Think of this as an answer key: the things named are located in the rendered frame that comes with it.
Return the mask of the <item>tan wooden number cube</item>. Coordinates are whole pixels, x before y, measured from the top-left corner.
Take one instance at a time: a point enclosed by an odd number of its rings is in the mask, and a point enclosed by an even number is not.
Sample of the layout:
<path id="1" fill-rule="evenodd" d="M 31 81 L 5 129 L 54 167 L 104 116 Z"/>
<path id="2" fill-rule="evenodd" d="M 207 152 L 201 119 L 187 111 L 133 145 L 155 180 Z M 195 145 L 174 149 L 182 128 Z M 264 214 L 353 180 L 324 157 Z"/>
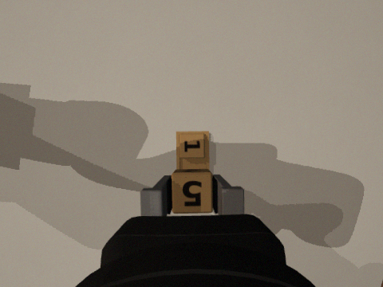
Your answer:
<path id="1" fill-rule="evenodd" d="M 204 133 L 180 133 L 180 158 L 181 159 L 204 159 L 205 158 L 205 134 Z"/>
<path id="2" fill-rule="evenodd" d="M 172 173 L 172 212 L 211 213 L 212 178 L 208 169 L 179 169 Z"/>

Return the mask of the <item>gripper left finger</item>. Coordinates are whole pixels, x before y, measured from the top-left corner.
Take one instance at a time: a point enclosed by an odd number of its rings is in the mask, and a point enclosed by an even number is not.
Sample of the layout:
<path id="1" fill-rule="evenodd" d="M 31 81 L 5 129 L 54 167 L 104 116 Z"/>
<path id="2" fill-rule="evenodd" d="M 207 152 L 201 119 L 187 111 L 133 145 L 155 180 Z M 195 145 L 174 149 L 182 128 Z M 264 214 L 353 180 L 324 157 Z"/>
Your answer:
<path id="1" fill-rule="evenodd" d="M 153 188 L 140 191 L 141 216 L 167 216 L 172 211 L 172 177 L 165 175 Z"/>

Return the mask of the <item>brown wooden tray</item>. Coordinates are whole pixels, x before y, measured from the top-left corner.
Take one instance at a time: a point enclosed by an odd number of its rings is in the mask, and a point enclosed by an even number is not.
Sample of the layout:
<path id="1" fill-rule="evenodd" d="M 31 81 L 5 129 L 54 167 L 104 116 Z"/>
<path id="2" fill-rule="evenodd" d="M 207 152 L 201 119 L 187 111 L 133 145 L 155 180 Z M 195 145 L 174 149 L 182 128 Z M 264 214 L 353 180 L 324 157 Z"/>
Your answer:
<path id="1" fill-rule="evenodd" d="M 180 158 L 180 133 L 205 134 L 205 158 L 181 159 Z M 176 132 L 176 169 L 208 169 L 209 170 L 209 132 Z"/>

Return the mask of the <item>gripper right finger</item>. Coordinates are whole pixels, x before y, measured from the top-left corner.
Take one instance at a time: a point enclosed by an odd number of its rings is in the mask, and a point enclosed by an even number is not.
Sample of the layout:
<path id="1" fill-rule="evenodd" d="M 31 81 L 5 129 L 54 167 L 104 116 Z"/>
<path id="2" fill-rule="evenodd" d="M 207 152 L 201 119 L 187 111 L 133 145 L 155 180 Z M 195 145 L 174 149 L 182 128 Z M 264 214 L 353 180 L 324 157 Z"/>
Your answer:
<path id="1" fill-rule="evenodd" d="M 221 175 L 213 175 L 212 205 L 215 214 L 244 214 L 244 189 L 232 187 Z"/>

